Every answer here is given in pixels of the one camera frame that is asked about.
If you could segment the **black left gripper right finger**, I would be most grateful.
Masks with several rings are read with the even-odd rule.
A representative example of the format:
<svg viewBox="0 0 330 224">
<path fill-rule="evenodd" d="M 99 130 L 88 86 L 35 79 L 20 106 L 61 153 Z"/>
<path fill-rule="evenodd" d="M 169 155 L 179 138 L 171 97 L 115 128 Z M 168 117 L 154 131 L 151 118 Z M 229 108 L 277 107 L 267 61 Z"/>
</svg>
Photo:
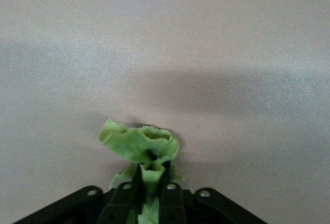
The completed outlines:
<svg viewBox="0 0 330 224">
<path fill-rule="evenodd" d="M 172 180 L 172 164 L 164 163 L 165 171 L 159 182 L 159 216 L 158 223 L 186 223 L 186 211 L 183 194 L 178 183 Z"/>
</svg>

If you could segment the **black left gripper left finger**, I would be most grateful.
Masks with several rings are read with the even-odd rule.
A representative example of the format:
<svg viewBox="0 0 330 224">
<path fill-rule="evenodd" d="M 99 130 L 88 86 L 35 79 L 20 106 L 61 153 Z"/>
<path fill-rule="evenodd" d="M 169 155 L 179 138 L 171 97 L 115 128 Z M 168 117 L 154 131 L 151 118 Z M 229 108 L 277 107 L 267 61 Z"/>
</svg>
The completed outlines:
<svg viewBox="0 0 330 224">
<path fill-rule="evenodd" d="M 141 210 L 141 168 L 136 165 L 133 175 L 104 195 L 104 207 L 98 223 L 137 223 Z"/>
</svg>

